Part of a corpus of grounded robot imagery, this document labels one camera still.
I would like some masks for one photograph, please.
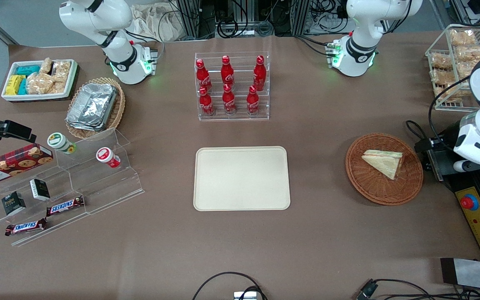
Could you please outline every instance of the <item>wicker basket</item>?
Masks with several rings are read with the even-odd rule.
[[[122,120],[123,110],[125,109],[125,95],[122,91],[122,87],[120,87],[120,84],[110,78],[96,78],[88,81],[88,83],[110,84],[116,87],[116,89],[118,90],[118,93],[116,94],[115,103],[114,103],[114,106],[112,107],[112,111],[110,112],[110,116],[107,122],[107,127],[105,128],[105,130],[118,127],[118,125],[120,124],[120,121]],[[68,111],[70,111],[70,109],[72,108],[72,105],[75,102],[75,98],[77,97],[79,92],[82,90],[82,87],[80,87],[78,91],[75,92],[72,98],[72,102],[70,103],[70,106],[68,108]],[[66,123],[66,127],[74,137],[78,137],[82,139],[91,137],[92,135],[95,135],[96,133],[100,132],[100,131],[76,129],[71,127],[68,123]]]
[[[395,180],[377,171],[362,159],[366,150],[402,152],[404,160]],[[401,205],[421,190],[423,169],[414,150],[402,140],[384,133],[358,138],[347,150],[345,170],[353,186],[369,200],[382,205]]]

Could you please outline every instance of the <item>small black box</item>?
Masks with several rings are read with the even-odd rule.
[[[40,179],[32,179],[30,181],[31,183],[31,190],[32,190],[32,197],[34,199],[42,200],[42,201],[47,201],[50,199],[49,196],[49,191],[48,191],[48,185],[40,180]]]
[[[1,199],[3,202],[3,207],[5,207],[5,213],[7,216],[12,216],[18,213],[19,211],[25,209],[25,201],[21,198],[19,192],[13,192],[10,195],[5,196]]]

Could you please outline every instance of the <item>snickers bar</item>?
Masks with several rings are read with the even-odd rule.
[[[46,217],[49,217],[55,213],[61,213],[65,210],[71,209],[73,207],[78,207],[84,205],[84,199],[82,196],[79,196],[75,199],[71,199],[70,201],[66,201],[64,203],[61,203],[59,205],[55,205],[54,207],[48,207],[46,208],[47,212],[45,214]]]
[[[46,229],[47,222],[48,221],[45,218],[43,218],[42,220],[38,220],[36,222],[29,222],[29,223],[19,224],[19,225],[9,225],[5,229],[5,235],[8,237],[9,235],[15,235],[17,233],[22,233],[22,232],[33,232],[38,230],[44,230]]]

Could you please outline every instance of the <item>table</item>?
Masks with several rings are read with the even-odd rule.
[[[293,38],[168,43],[156,76],[124,85],[118,129],[145,193],[23,247],[0,230],[0,299],[190,299],[222,271],[253,276],[271,299],[350,299],[369,278],[399,278],[429,292],[442,284],[438,258],[479,258],[455,197],[432,174],[398,207],[375,205],[351,186],[345,152],[383,132],[413,145],[404,121],[427,124],[433,93],[423,54],[438,32],[390,34],[371,69],[347,78]],[[332,40],[335,36],[320,37]],[[270,51],[272,112],[263,122],[200,122],[194,52]],[[10,47],[10,61],[72,58],[78,86],[113,77],[101,48]],[[11,104],[0,120],[34,129],[42,143],[66,132],[68,101]],[[463,116],[434,112],[438,128]],[[6,139],[0,153],[23,142]],[[283,146],[291,205],[284,211],[199,212],[192,205],[195,154],[202,147]],[[220,277],[200,299],[231,299],[248,281]],[[415,293],[386,283],[385,293]]]

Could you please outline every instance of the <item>coca-cola bottle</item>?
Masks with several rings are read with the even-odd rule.
[[[225,108],[225,114],[232,116],[236,113],[235,95],[232,93],[232,87],[230,84],[223,84],[223,108]]]
[[[235,89],[235,71],[231,67],[231,59],[224,55],[221,57],[221,80],[223,84],[229,84],[231,86],[231,90],[234,91]]]
[[[257,65],[255,70],[253,70],[253,84],[257,91],[262,91],[264,89],[264,84],[266,82],[266,67],[264,66],[264,57],[262,55],[257,56]]]
[[[247,97],[247,112],[250,116],[256,116],[259,114],[259,95],[257,95],[257,88],[254,85],[249,87]]]
[[[201,112],[205,116],[213,116],[216,114],[214,106],[212,105],[212,98],[207,94],[206,87],[200,87],[200,106]]]
[[[200,87],[205,87],[207,91],[210,91],[212,89],[212,83],[210,82],[210,74],[205,68],[203,59],[196,61],[196,67],[198,67],[196,72],[197,82],[200,84]]]

